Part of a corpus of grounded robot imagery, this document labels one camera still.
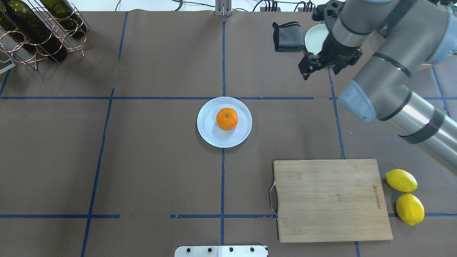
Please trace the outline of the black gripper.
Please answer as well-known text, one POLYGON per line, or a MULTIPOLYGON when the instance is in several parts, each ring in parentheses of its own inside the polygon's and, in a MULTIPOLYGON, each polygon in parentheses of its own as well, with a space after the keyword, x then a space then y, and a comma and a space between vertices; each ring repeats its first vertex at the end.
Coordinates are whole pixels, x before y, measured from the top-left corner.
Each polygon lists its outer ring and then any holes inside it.
POLYGON ((340 44, 332 34, 328 34, 323 49, 318 53, 305 53, 298 64, 304 80, 310 75, 328 66, 333 66, 333 73, 338 75, 347 66, 353 66, 363 54, 361 47, 348 47, 340 44))

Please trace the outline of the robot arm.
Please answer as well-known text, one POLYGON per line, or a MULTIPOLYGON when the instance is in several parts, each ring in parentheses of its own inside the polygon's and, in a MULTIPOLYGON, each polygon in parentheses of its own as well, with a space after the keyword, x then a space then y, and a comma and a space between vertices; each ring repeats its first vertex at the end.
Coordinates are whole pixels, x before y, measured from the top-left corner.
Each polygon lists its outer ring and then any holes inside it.
POLYGON ((384 38, 338 96, 359 119, 378 119, 400 138, 456 173, 456 122, 411 91, 408 80, 424 64, 436 65, 456 53, 456 14, 429 0, 330 0, 313 20, 329 31, 318 53, 308 52, 298 67, 304 80, 333 66, 338 74, 354 65, 361 46, 377 32, 384 38))

